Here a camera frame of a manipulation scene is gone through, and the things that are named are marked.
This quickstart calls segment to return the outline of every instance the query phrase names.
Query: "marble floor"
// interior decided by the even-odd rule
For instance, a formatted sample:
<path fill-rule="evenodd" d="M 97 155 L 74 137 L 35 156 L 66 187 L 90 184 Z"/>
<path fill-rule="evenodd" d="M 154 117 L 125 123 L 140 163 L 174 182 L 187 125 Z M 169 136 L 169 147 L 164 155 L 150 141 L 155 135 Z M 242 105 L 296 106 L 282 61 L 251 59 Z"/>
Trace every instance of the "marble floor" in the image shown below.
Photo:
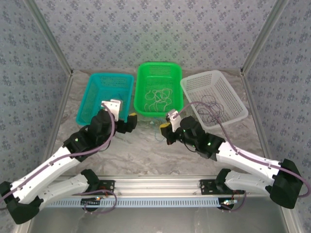
<path fill-rule="evenodd" d="M 203 71 L 183 70 L 183 77 Z M 119 72 L 130 73 L 136 77 L 136 70 L 133 69 Z M 263 156 L 241 78 L 237 72 L 236 74 L 222 72 L 249 112 L 247 118 L 225 126 L 225 129 L 236 146 Z M 53 152 L 62 146 L 72 133 L 81 128 L 76 123 L 75 118 L 91 73 L 90 71 L 78 70 L 73 72 L 73 83 Z M 130 113 L 135 112 L 133 101 L 134 95 L 132 96 Z M 192 108 L 188 108 L 184 113 L 184 116 L 189 115 L 194 116 Z M 108 150 L 88 157 L 77 167 L 67 171 L 66 174 L 74 175 L 85 168 L 90 168 L 97 175 L 217 175 L 224 167 L 235 169 L 233 166 L 207 160 L 196 153 L 191 153 L 180 143 L 167 146 L 166 141 L 157 141 L 155 139 L 155 128 L 158 129 L 158 127 L 159 124 L 154 119 L 139 115 L 138 125 L 132 133 L 116 133 Z M 211 130 L 210 133 L 224 137 L 221 129 Z M 160 133 L 156 136 L 158 139 L 162 138 Z"/>

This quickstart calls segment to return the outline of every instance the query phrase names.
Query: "basket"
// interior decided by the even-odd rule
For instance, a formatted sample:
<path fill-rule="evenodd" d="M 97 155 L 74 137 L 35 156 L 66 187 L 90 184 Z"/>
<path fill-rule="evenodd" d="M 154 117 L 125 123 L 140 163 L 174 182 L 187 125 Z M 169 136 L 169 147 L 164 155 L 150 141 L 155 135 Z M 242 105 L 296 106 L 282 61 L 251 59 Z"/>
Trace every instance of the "basket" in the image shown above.
<path fill-rule="evenodd" d="M 94 73 L 90 76 L 83 95 L 76 122 L 88 125 L 102 108 L 103 100 L 122 100 L 119 118 L 127 121 L 134 77 L 130 74 Z"/>
<path fill-rule="evenodd" d="M 245 105 L 218 70 L 191 75 L 182 79 L 180 84 L 189 102 L 202 101 L 212 104 L 223 125 L 229 125 L 248 116 Z M 196 104 L 191 106 L 204 130 L 220 127 L 215 118 L 206 114 L 208 113 L 206 108 L 202 109 L 203 106 Z"/>
<path fill-rule="evenodd" d="M 139 66 L 134 98 L 135 110 L 145 117 L 165 117 L 184 105 L 180 86 L 181 67 L 168 62 L 146 62 Z"/>

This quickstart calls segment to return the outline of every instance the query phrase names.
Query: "patterned wallpaper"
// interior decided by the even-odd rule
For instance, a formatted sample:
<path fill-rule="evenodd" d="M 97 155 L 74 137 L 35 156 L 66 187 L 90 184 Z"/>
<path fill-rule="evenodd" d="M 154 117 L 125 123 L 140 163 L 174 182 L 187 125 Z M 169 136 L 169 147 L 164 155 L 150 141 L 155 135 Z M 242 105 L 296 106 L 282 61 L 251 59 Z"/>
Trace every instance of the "patterned wallpaper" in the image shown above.
<path fill-rule="evenodd" d="M 311 183 L 311 3 L 292 0 L 247 74 L 276 159 L 288 158 Z M 311 232 L 311 197 L 298 201 Z"/>
<path fill-rule="evenodd" d="M 276 0 L 36 0 L 74 69 L 240 68 Z"/>
<path fill-rule="evenodd" d="M 67 77 L 24 2 L 1 0 L 0 9 L 2 182 L 41 163 Z M 13 227 L 8 212 L 0 211 L 0 233 Z"/>

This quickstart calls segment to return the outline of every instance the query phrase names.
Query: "green basket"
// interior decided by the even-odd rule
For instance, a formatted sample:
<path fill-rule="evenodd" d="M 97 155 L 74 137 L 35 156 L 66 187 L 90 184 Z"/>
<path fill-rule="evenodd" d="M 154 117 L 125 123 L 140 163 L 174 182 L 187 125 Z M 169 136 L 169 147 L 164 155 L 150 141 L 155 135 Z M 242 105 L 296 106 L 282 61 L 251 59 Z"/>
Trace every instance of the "green basket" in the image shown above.
<path fill-rule="evenodd" d="M 145 117 L 165 117 L 184 106 L 180 85 L 181 67 L 169 62 L 146 62 L 139 66 L 134 98 L 135 110 Z"/>

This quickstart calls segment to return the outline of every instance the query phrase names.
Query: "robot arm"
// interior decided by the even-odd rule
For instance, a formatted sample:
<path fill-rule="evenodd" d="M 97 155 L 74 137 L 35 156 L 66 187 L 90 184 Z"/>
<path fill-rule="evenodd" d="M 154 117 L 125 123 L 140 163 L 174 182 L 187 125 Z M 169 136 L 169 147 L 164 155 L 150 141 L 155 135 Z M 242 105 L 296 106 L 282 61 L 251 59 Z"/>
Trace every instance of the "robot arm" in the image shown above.
<path fill-rule="evenodd" d="M 109 108 L 114 117 L 115 131 L 113 134 L 115 134 L 115 132 L 130 133 L 136 127 L 136 114 L 129 115 L 126 123 L 123 120 L 119 120 L 119 112 L 121 109 L 120 101 L 103 101 L 103 104 Z M 73 133 L 55 154 L 35 170 L 13 183 L 3 182 L 0 184 L 0 194 L 3 197 L 11 190 L 17 188 L 13 194 L 4 199 L 7 209 L 16 224 L 21 224 L 32 219 L 46 205 L 58 199 L 99 189 L 99 179 L 90 169 L 82 171 L 81 174 L 69 180 L 50 186 L 49 184 L 62 173 L 78 165 L 96 152 L 75 157 L 69 156 L 62 158 L 63 156 L 90 151 L 102 145 L 111 135 L 111 126 L 112 122 L 109 113 L 101 109 L 98 114 L 92 118 L 89 125 Z M 19 188 L 24 180 L 30 177 L 32 177 L 32 179 L 22 188 Z"/>
<path fill-rule="evenodd" d="M 236 149 L 256 161 L 268 163 L 261 165 L 236 153 L 229 142 L 216 135 L 205 133 L 202 126 L 192 116 L 181 119 L 177 111 L 172 110 L 167 115 L 168 123 L 160 126 L 161 134 L 171 145 L 180 141 L 186 146 L 195 149 L 200 156 L 206 159 L 234 165 L 248 174 L 238 173 L 230 169 L 222 169 L 215 183 L 220 192 L 228 190 L 245 190 L 266 194 L 277 204 L 293 209 L 297 201 L 302 182 L 279 169 L 282 167 L 300 176 L 294 162 L 285 159 L 282 163 L 276 160 L 262 158 L 240 148 Z"/>

